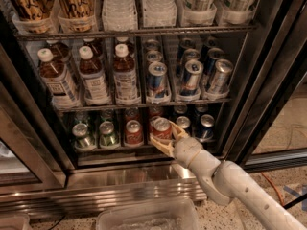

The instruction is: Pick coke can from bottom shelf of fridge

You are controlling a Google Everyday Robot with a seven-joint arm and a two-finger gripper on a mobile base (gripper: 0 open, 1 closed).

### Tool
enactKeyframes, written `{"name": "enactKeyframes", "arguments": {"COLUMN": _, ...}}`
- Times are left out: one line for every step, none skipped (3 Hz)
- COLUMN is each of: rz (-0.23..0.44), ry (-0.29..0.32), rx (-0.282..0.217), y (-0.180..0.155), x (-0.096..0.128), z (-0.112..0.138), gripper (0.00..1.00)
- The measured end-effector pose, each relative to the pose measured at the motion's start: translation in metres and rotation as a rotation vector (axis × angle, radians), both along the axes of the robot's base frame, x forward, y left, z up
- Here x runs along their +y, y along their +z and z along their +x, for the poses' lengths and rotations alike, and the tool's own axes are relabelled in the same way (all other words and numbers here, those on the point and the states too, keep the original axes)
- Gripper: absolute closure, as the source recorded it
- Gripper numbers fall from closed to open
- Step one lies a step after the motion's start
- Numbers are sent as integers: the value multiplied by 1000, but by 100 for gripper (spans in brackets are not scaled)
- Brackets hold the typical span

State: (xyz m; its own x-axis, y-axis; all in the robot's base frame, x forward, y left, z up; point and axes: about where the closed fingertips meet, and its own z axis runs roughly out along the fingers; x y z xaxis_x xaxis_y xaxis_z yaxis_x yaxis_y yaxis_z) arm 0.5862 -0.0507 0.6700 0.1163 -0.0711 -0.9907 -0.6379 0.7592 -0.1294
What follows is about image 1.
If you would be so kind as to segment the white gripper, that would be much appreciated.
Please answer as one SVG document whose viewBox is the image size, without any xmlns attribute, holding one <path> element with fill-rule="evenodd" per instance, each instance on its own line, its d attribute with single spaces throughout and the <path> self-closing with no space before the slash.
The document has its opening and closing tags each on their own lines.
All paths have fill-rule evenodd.
<svg viewBox="0 0 307 230">
<path fill-rule="evenodd" d="M 172 134 L 177 141 L 175 149 L 172 140 L 160 139 L 153 135 L 150 136 L 152 144 L 168 157 L 174 156 L 177 162 L 185 169 L 189 169 L 198 181 L 211 181 L 221 162 L 205 150 L 198 140 L 188 137 L 189 134 L 183 128 L 174 122 L 170 124 Z"/>
</svg>

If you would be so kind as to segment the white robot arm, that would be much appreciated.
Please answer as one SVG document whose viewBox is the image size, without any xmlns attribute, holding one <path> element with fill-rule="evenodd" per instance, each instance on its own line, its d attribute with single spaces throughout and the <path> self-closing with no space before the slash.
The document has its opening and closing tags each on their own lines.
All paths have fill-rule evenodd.
<svg viewBox="0 0 307 230">
<path fill-rule="evenodd" d="M 232 161 L 221 162 L 177 124 L 155 119 L 150 139 L 156 148 L 190 170 L 215 203 L 226 206 L 237 198 L 267 230 L 306 230 L 240 166 Z"/>
</svg>

